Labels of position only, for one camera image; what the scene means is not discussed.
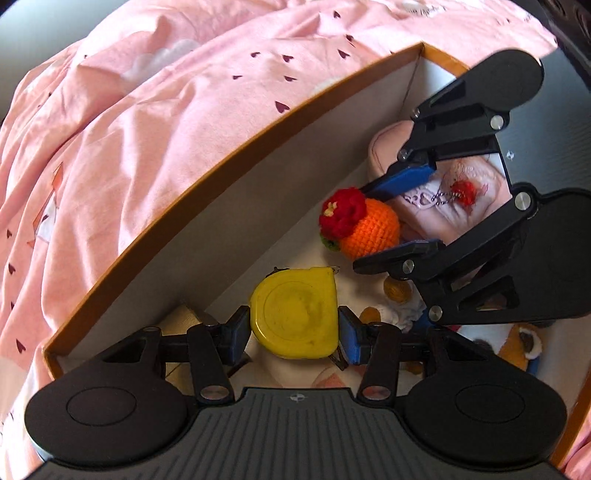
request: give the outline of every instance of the crocheted toy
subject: crocheted toy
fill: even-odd
[[[319,225],[325,246],[351,260],[395,247],[400,241],[396,213],[354,187],[338,190],[322,204]]]

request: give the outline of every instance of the orange crocheted ball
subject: orange crocheted ball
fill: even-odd
[[[353,233],[339,240],[340,250],[351,260],[371,255],[400,242],[398,216],[385,203],[365,199],[367,215],[355,226]]]

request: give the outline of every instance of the pink bag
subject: pink bag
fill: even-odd
[[[369,177],[383,175],[410,136],[413,122],[402,121],[384,128],[369,144]],[[458,180],[476,189],[473,205],[463,206],[451,196]],[[440,162],[429,182],[389,202],[402,223],[406,240],[441,239],[453,242],[511,198],[505,177],[485,157],[466,157]]]

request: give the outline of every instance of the pink bedsheet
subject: pink bedsheet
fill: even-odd
[[[564,473],[572,480],[591,480],[591,411],[570,449]]]
[[[41,348],[119,254],[224,156],[331,83],[424,40],[467,64],[556,47],[504,0],[131,0],[20,83],[0,131],[0,478]]]

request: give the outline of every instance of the black gripper pad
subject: black gripper pad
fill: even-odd
[[[75,470],[47,462],[32,480],[558,480],[547,463],[512,472],[449,465],[417,446],[390,410],[349,390],[251,388],[210,407],[165,452],[126,468]]]
[[[542,197],[591,192],[591,92],[560,50],[542,59],[544,83],[511,111],[496,134],[509,186],[529,184]]]

